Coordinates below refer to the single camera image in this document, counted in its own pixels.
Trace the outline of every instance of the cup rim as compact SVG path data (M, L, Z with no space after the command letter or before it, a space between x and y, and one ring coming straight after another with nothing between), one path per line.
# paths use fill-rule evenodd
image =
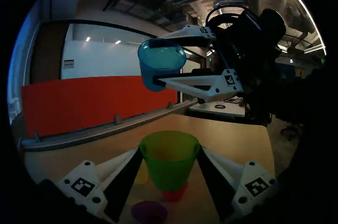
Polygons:
M166 40L167 42L174 43L174 44L178 45L179 47L181 47L181 49L183 50L183 52L184 52L184 54L185 54L185 51L184 51L183 47L180 46L179 44L177 44L177 43L174 42L174 41L171 41L171 40L165 39L165 38L150 38L150 39L148 39L148 40L145 40L142 44L140 44L140 46L139 46L138 49L137 49L137 56L139 57L139 61L142 62L142 63L144 63L145 65L147 65L147 66L149 66L149 67L150 67L150 65L149 65L148 63L144 62L144 61L142 60L142 58L140 58L139 50L140 50L141 46L142 46L145 42L148 42L149 40L152 40L152 39ZM187 62L187 57L185 56L185 60L184 60L184 62L182 63L182 65L180 66L180 69L185 65L186 62ZM156 70L157 70L157 71L173 71L173 69L156 69Z
M144 137L143 139L147 138L147 137L150 136L150 135L159 133L159 132L178 132L178 133L180 133L180 134L187 134L187 135L193 137L193 138L196 140L195 146L196 146L196 144L198 144L198 145L199 145L199 148L196 148L196 149L195 149L195 146L194 146L194 152L193 152L192 157L195 158L195 157L197 156L197 154L198 154L198 152L199 152L199 150L200 150L200 148L201 148L201 144L199 143L198 139L197 139L195 136L193 136L193 135L191 135L191 134L189 134L189 133L183 132L183 131L173 131L173 130L167 130L167 131L155 131L155 132L153 132L153 133L147 135L147 136ZM183 160L180 160L180 161L160 161L160 160L158 160L158 159L155 159L154 157L151 157L151 156L148 155L147 153L144 154L143 149L142 149L142 146L145 147L145 145L142 144L142 141L141 141L140 144L139 144L139 148L140 148L140 151L141 151L141 153L142 153L142 155L143 155L143 159L144 159L144 160L147 158L147 159L152 159L152 160L159 161L159 162L175 162L175 163L179 163L179 162L186 161L186 160L190 159L190 158L186 158L186 159L183 159Z

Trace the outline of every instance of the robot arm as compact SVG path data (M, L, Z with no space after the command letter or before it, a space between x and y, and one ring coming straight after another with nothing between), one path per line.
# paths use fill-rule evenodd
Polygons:
M222 29L217 25L221 20L227 20L232 26ZM267 21L275 20L271 28ZM224 70L218 73L206 74L174 74L159 75L153 78L153 83L171 88L206 102L231 98L243 93L243 86L255 77L259 77L262 68L274 63L281 52L277 42L285 33L285 26L278 13L264 10L260 17L255 17L244 10L238 18L233 15L219 15L207 23L207 26L186 25L183 29L164 35L180 46L199 46L207 48L210 44L217 51L218 57L224 63ZM195 86L210 86L202 90Z

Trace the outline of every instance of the blue cup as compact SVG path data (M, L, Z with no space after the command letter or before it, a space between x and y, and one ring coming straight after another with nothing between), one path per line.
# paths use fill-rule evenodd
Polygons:
M187 56L177 43L161 38L143 42L137 52L143 84L152 91L165 87L155 85L153 77L165 74L178 74L187 61Z

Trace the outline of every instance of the sign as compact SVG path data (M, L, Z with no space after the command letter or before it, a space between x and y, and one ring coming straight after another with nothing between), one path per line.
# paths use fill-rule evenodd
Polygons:
M63 69L67 69L67 68L74 68L74 59L63 61Z

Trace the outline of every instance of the green cup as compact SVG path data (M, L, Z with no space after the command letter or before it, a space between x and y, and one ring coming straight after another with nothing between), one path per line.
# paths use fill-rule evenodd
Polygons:
M158 131L146 136L140 149L155 186L177 191L188 180L200 144L188 133Z

